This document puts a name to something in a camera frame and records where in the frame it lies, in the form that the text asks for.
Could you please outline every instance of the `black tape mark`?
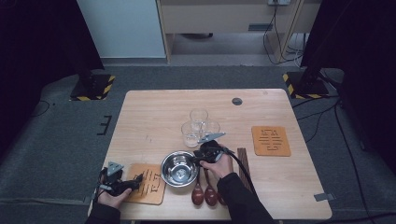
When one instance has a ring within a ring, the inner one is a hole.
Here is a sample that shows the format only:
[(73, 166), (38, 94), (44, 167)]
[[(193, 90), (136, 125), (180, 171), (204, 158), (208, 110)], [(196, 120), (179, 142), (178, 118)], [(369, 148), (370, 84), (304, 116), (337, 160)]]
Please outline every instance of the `black tape mark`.
[(111, 121), (111, 118), (112, 118), (112, 117), (113, 117), (113, 116), (111, 116), (111, 115), (104, 116), (104, 118), (107, 119), (107, 123), (101, 123), (100, 125), (101, 125), (101, 126), (105, 126), (105, 130), (104, 130), (102, 133), (98, 133), (97, 135), (106, 135), (107, 129), (108, 129), (108, 126), (110, 125), (110, 121)]

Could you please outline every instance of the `wall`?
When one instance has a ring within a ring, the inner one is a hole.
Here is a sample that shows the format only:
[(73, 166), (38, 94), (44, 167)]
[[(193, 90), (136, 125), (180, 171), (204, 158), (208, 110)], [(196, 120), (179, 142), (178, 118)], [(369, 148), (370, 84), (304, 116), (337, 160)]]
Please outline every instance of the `wall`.
[(155, 0), (78, 0), (101, 58), (165, 58)]

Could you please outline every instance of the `black sleeve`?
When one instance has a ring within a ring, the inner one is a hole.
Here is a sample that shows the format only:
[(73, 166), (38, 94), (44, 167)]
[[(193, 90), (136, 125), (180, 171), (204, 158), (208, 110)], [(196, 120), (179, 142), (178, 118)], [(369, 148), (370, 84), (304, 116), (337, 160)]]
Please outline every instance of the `black sleeve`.
[(120, 211), (101, 203), (94, 203), (85, 224), (120, 224)]
[(275, 223), (260, 200), (243, 185), (236, 173), (219, 180), (218, 190), (227, 203), (233, 223)]

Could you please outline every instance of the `black curtain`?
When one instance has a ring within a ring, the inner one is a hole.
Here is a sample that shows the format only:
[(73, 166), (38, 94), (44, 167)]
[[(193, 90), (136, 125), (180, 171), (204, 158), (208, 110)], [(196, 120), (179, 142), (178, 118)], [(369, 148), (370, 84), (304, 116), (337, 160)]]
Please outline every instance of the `black curtain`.
[(394, 0), (323, 0), (302, 66), (344, 71), (339, 93), (363, 149), (396, 173), (395, 12)]
[(76, 0), (0, 1), (0, 157), (28, 120), (42, 88), (103, 69)]

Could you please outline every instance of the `person's hand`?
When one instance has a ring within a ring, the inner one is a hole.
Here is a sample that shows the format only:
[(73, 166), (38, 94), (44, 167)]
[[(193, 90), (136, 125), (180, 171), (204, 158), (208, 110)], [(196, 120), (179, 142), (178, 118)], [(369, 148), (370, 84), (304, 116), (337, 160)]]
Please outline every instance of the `person's hand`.
[(132, 192), (132, 189), (126, 189), (122, 194), (120, 194), (117, 197), (111, 196), (109, 193), (104, 191), (103, 189), (100, 189), (99, 191), (99, 198), (98, 198), (98, 203), (102, 203), (114, 208), (119, 209), (122, 201), (124, 201), (126, 198), (128, 198), (129, 194)]
[(210, 170), (217, 179), (223, 178), (233, 172), (233, 158), (227, 154), (222, 154), (216, 163), (200, 161), (200, 164)]

